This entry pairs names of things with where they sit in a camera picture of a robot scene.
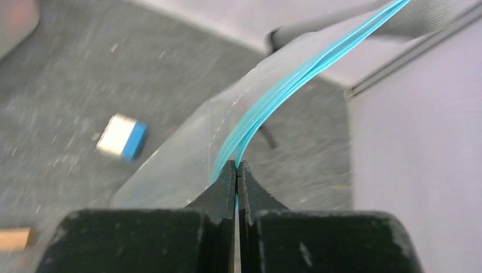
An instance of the metal edge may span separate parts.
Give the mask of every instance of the metal edge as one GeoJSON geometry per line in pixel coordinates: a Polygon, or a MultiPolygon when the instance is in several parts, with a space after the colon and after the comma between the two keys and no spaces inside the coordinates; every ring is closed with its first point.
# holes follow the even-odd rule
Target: metal edge
{"type": "Polygon", "coordinates": [[[452,37],[459,31],[468,27],[469,25],[475,23],[477,20],[482,18],[482,1],[469,7],[466,12],[460,14],[447,29],[430,35],[426,39],[420,41],[413,47],[402,52],[400,55],[395,57],[392,61],[385,64],[383,67],[377,71],[371,73],[358,84],[345,90],[345,97],[350,100],[360,93],[364,92],[371,86],[377,84],[379,81],[390,76],[400,68],[409,64],[411,61],[415,60],[417,57],[428,52],[432,48],[436,47],[438,44],[444,40],[452,37]]]}

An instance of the eraser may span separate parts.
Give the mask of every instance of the eraser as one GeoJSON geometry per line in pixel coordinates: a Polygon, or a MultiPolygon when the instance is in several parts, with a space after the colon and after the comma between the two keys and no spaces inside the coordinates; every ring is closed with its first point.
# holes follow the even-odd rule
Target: eraser
{"type": "Polygon", "coordinates": [[[147,125],[121,114],[114,115],[102,134],[97,149],[112,156],[132,161],[144,140],[147,125]]]}

